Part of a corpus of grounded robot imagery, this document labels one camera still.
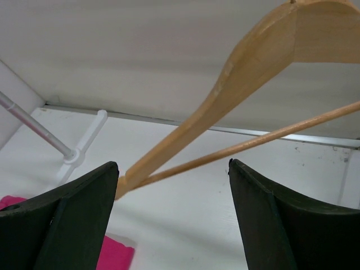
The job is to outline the wooden clothes hanger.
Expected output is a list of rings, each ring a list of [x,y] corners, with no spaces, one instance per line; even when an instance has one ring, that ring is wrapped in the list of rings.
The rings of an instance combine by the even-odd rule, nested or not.
[[[359,63],[359,9],[350,1],[290,1],[268,13],[235,46],[200,107],[118,179],[115,197],[359,110],[355,102],[158,173],[294,62]]]

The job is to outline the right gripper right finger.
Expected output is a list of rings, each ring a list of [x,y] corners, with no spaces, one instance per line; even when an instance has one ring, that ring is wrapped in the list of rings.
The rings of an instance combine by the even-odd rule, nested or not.
[[[229,161],[248,269],[358,269],[359,210],[305,196]]]

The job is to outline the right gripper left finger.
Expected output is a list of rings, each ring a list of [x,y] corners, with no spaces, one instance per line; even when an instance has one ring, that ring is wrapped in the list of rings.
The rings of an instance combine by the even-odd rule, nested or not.
[[[118,182],[110,161],[1,210],[1,269],[96,269]]]

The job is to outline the pink trousers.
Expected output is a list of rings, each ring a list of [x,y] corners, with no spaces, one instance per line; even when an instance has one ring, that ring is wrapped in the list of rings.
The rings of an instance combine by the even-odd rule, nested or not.
[[[5,196],[1,198],[1,210],[25,201],[22,197]],[[5,258],[6,245],[1,243],[1,258]],[[135,249],[104,236],[96,269],[129,269]]]

